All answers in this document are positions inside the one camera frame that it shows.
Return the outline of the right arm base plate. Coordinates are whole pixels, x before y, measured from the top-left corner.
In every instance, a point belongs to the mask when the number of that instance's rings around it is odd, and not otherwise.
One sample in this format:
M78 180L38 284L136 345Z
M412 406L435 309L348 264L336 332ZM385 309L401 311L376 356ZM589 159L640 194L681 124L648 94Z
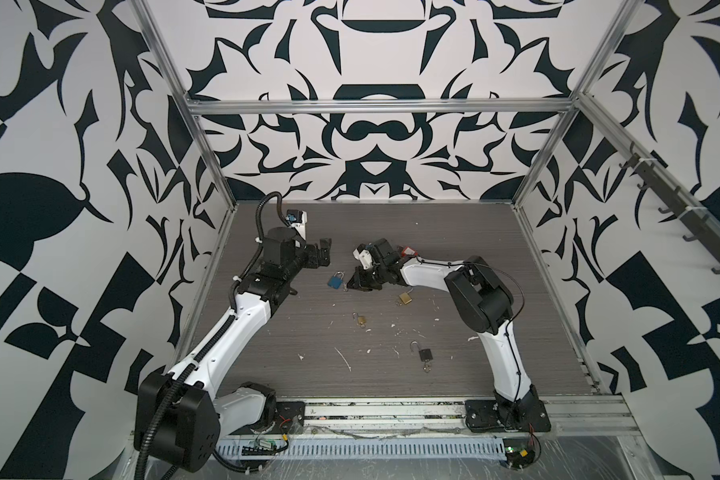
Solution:
M538 399L510 402L499 400L467 400L465 424L473 433L541 432L552 430L545 405Z

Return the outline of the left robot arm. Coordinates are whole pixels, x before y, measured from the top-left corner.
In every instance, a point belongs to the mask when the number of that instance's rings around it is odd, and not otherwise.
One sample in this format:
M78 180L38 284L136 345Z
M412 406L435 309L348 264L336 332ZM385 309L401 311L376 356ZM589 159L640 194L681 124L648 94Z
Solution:
M145 478L150 458L168 463L164 478L179 469L200 470L218 454L220 438L243 427L270 426L277 412L273 389L248 382L218 394L246 345L294 294L304 269L330 264L332 242L306 240L307 214L284 210L279 192L256 207L256 245L243 272L234 277L229 307L201 342L167 372L153 372L139 385L134 430L138 453L133 476Z

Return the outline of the red padlock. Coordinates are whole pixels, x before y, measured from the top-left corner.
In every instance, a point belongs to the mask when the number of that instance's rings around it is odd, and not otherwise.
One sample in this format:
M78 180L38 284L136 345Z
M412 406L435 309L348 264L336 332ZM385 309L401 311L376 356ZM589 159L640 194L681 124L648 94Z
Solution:
M400 253L401 253L401 255L402 255L403 257L415 257L415 256L417 256L417 252L416 252L414 249L412 249L411 247L408 247L408 246L403 247L403 248L401 249Z

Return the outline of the blue padlock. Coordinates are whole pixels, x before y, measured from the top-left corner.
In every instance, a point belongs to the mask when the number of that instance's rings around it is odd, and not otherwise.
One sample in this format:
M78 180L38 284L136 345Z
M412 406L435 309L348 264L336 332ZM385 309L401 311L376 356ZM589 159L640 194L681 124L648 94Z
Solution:
M327 286L335 290L345 290L344 277L345 273L342 271L334 273L327 281Z

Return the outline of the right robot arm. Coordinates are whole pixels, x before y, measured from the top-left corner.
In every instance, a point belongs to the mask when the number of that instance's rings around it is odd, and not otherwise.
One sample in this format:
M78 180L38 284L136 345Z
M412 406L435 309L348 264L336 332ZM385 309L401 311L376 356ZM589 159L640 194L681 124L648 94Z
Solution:
M470 431L551 430L550 417L525 371L515 339L514 297L482 257L427 260L386 239L359 245L353 257L359 266L348 282L350 289L368 292L394 284L447 292L461 320L477 334L491 368L494 398L465 402Z

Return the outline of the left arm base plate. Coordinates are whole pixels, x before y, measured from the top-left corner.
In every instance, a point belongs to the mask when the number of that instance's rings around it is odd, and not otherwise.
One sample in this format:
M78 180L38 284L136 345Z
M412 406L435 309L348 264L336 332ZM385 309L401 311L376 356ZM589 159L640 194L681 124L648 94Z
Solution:
M278 402L265 434L290 435L303 430L306 417L306 403L303 401Z

